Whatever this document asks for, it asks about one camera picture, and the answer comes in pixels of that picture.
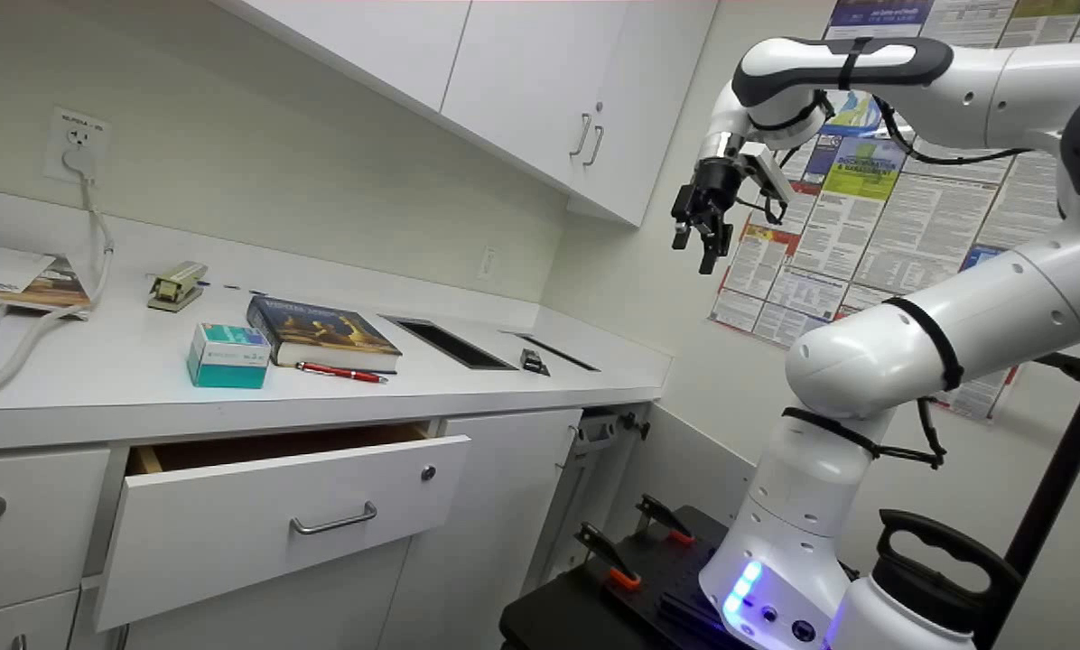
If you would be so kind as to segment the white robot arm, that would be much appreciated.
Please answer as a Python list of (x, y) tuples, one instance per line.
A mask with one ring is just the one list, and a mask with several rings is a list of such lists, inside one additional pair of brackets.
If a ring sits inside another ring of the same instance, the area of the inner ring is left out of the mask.
[(771, 156), (807, 142), (836, 90), (874, 92), (892, 125), (956, 156), (1049, 156), (1059, 228), (797, 334), (786, 350), (795, 403), (697, 588), (720, 629), (756, 650), (974, 650), (974, 629), (1016, 581), (984, 544), (904, 509), (880, 517), (892, 533), (977, 564), (988, 585), (968, 592), (895, 550), (852, 576), (835, 533), (866, 467), (892, 451), (884, 429), (900, 403), (1080, 342), (1080, 44), (763, 39), (710, 109), (692, 180), (671, 207), (674, 239), (720, 259), (742, 180), (782, 203), (791, 183)]

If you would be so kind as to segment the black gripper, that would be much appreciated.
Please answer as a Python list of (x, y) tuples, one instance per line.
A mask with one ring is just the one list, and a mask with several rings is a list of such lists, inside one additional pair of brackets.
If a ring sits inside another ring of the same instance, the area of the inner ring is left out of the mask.
[(736, 186), (740, 169), (730, 159), (699, 159), (692, 167), (692, 177), (674, 196), (671, 250), (687, 250), (691, 232), (699, 232), (699, 274), (710, 274), (713, 263), (730, 254), (732, 228), (723, 228), (723, 216), (730, 214)]

